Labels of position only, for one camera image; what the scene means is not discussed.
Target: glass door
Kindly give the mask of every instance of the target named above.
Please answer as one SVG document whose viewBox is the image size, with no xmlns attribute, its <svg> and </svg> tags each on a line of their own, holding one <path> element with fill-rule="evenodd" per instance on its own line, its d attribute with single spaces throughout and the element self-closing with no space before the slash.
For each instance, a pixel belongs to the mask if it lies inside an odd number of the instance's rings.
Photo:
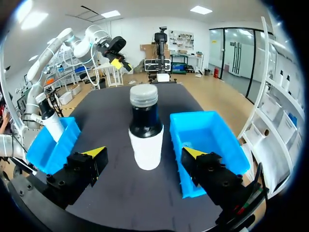
<svg viewBox="0 0 309 232">
<path fill-rule="evenodd" d="M 215 68 L 217 68 L 219 70 L 218 77 L 221 75 L 223 50 L 223 29 L 210 30 L 210 54 L 208 69 L 214 73 Z"/>
<path fill-rule="evenodd" d="M 222 80 L 246 96 L 253 68 L 253 30 L 225 29 Z"/>
</svg>

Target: dark gray mat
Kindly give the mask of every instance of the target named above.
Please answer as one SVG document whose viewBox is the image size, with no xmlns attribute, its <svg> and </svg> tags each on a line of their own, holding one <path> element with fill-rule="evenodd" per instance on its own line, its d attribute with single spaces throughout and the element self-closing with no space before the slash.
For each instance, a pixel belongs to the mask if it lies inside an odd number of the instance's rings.
<svg viewBox="0 0 309 232">
<path fill-rule="evenodd" d="M 107 146 L 109 163 L 93 188 L 67 210 L 81 218 L 116 228 L 201 232 L 215 225 L 221 208 L 207 195 L 182 199 L 169 115 L 202 108 L 179 84 L 159 84 L 159 115 L 164 124 L 162 158 L 152 171 L 141 170 L 128 135 L 132 119 L 130 87 L 89 93 L 71 116 L 82 130 L 73 151 Z"/>
</svg>

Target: glass wall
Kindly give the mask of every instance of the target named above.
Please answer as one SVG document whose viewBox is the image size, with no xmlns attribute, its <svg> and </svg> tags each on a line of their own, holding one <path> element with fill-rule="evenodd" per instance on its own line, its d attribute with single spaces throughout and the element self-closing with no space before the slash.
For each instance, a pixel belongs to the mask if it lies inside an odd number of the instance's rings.
<svg viewBox="0 0 309 232">
<path fill-rule="evenodd" d="M 217 67 L 219 69 L 219 77 L 221 75 L 223 51 L 223 29 L 210 30 L 210 54 L 208 68 L 214 72 L 214 69 Z"/>
<path fill-rule="evenodd" d="M 255 63 L 253 71 L 253 80 L 250 86 L 248 99 L 255 102 L 263 77 L 264 63 L 265 63 L 265 34 L 261 31 L 255 31 Z M 276 64 L 276 53 L 275 48 L 271 46 L 273 52 L 269 51 L 269 64 L 268 64 L 268 75 L 272 75 L 272 72 Z"/>
<path fill-rule="evenodd" d="M 222 80 L 246 96 L 253 68 L 253 30 L 225 29 Z"/>
<path fill-rule="evenodd" d="M 209 69 L 214 72 L 217 67 L 219 78 L 252 103 L 255 103 L 261 86 L 264 60 L 265 35 L 262 31 L 243 28 L 210 30 Z M 272 74 L 275 63 L 275 52 L 270 50 L 268 75 Z"/>
</svg>

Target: wooden floor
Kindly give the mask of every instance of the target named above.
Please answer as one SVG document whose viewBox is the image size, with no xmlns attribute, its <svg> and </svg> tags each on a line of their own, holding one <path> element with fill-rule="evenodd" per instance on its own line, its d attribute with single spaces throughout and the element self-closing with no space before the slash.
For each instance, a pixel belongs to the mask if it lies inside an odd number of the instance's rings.
<svg viewBox="0 0 309 232">
<path fill-rule="evenodd" d="M 225 120 L 233 133 L 238 136 L 242 130 L 250 111 L 253 107 L 252 103 L 248 101 L 243 95 L 233 89 L 230 85 L 224 83 L 212 76 L 202 76 L 202 78 L 195 77 L 194 74 L 187 75 L 173 74 L 172 79 L 176 78 L 177 83 L 183 84 L 191 93 L 195 100 L 205 111 L 217 111 Z M 135 80 L 136 84 L 148 83 L 148 76 L 145 73 L 124 75 L 124 85 Z M 82 85 L 82 92 L 79 93 L 67 105 L 63 106 L 63 113 L 69 116 L 73 109 L 81 100 L 91 91 L 91 85 Z"/>
</svg>

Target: yellow block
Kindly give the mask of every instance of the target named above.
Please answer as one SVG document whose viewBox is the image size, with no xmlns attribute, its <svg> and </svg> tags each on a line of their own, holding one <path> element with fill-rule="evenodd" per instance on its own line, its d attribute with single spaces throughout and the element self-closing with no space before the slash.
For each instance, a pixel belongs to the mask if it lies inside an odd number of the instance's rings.
<svg viewBox="0 0 309 232">
<path fill-rule="evenodd" d="M 90 151 L 83 152 L 82 154 L 87 154 L 89 156 L 92 156 L 92 158 L 94 158 L 98 153 L 100 153 L 105 148 L 106 148 L 105 146 L 102 146 L 102 147 L 99 147 L 99 148 L 96 148 Z"/>
<path fill-rule="evenodd" d="M 118 59 L 114 59 L 111 64 L 116 68 L 116 69 L 120 69 L 122 67 L 122 64 L 119 62 Z"/>
<path fill-rule="evenodd" d="M 189 152 L 190 155 L 193 156 L 195 159 L 197 158 L 197 156 L 200 156 L 200 155 L 202 155 L 202 154 L 207 154 L 206 152 L 194 150 L 194 149 L 189 148 L 189 147 L 184 147 L 184 149 L 186 149 L 187 152 Z"/>
</svg>

